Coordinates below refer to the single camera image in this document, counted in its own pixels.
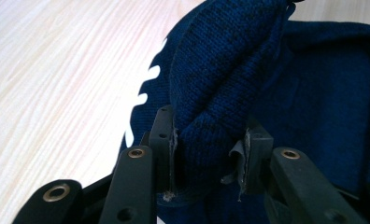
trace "wooden table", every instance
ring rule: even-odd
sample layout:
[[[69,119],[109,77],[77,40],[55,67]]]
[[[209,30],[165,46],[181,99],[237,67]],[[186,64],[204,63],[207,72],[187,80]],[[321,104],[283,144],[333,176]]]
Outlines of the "wooden table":
[[[0,0],[0,223],[60,178],[108,175],[149,63],[201,0]],[[370,23],[370,0],[308,0],[294,20]]]

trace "blue sweater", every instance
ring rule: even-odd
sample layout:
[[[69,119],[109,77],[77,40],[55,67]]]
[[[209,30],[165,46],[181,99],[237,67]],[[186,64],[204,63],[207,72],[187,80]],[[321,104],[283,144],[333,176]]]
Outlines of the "blue sweater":
[[[249,114],[335,185],[358,194],[370,183],[370,25],[288,21],[289,2],[206,1],[153,60],[161,73],[143,84],[131,125],[137,143],[159,107],[174,108],[178,192],[158,207],[167,224],[267,223],[262,196],[239,203],[239,186],[220,183]]]

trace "blue knitted fabric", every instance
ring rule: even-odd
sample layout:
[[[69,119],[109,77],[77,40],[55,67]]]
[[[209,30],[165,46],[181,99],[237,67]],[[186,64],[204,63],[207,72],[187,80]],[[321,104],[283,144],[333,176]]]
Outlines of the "blue knitted fabric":
[[[262,196],[220,183],[252,113],[275,147],[304,151],[337,186],[370,182],[370,26],[287,21],[286,0],[206,1],[185,16],[152,62],[131,125],[138,143],[158,108],[178,129],[178,192],[158,215],[170,223],[267,223]]]

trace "light wood surface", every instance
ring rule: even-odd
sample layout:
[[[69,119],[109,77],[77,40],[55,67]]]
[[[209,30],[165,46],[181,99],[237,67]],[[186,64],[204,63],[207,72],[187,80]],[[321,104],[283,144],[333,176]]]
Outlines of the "light wood surface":
[[[150,61],[201,0],[0,0],[0,223],[42,185],[108,175]],[[308,0],[292,19],[370,23],[370,0]]]

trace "screw hole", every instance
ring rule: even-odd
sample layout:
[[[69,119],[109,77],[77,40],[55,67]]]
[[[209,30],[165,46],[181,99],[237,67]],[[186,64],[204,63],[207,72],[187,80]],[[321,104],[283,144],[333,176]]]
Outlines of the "screw hole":
[[[133,158],[133,159],[136,159],[136,158],[140,158],[140,157],[143,157],[145,154],[145,151],[143,149],[133,149],[131,151],[129,151],[128,155],[129,157]]]
[[[301,158],[299,153],[297,153],[296,151],[289,150],[289,149],[282,150],[281,155],[283,157],[285,157],[287,159],[291,159],[291,160],[298,160],[299,158]]]
[[[65,198],[69,193],[69,186],[66,184],[53,186],[51,189],[45,192],[43,195],[43,200],[47,203],[53,203],[60,201]]]
[[[135,217],[135,209],[124,208],[118,213],[118,220],[122,222],[131,221]]]

